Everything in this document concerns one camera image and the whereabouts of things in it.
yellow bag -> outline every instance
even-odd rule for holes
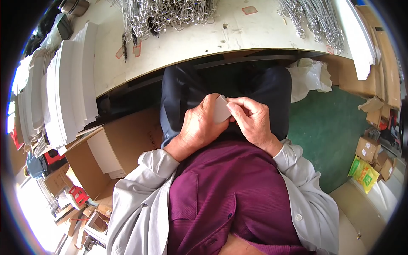
[[[347,176],[353,176],[353,179],[360,183],[368,194],[380,174],[369,163],[356,155]]]

purple shirt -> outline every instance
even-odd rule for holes
[[[266,254],[314,254],[292,224],[273,159],[248,142],[216,142],[185,163],[169,194],[168,254],[218,254],[228,233]]]

green mat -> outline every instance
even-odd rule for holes
[[[364,102],[333,86],[328,93],[310,91],[290,106],[288,138],[322,174],[319,184],[326,193],[348,179],[359,136],[369,127],[366,113],[357,109]]]

light gray jacket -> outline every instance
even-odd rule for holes
[[[320,172],[289,139],[273,159],[286,183],[292,222],[301,244],[320,254],[339,251],[336,202],[319,187]],[[179,163],[159,149],[143,153],[139,166],[113,192],[107,254],[166,255],[169,191]]]

white table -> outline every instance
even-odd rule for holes
[[[122,47],[122,14],[106,0],[90,0],[86,13],[73,21],[74,33],[86,22],[98,24],[95,43],[94,83],[96,97],[142,75],[208,55],[249,49],[295,49],[328,53],[326,44],[315,42],[313,33],[304,25],[306,38],[296,36],[289,17],[277,14],[278,0],[220,0],[213,24],[190,26],[178,32],[169,27],[160,37],[142,41],[141,54],[132,54],[128,44],[128,60],[117,59]],[[242,8],[254,6],[257,13],[245,15]],[[352,59],[345,40],[342,56]]]

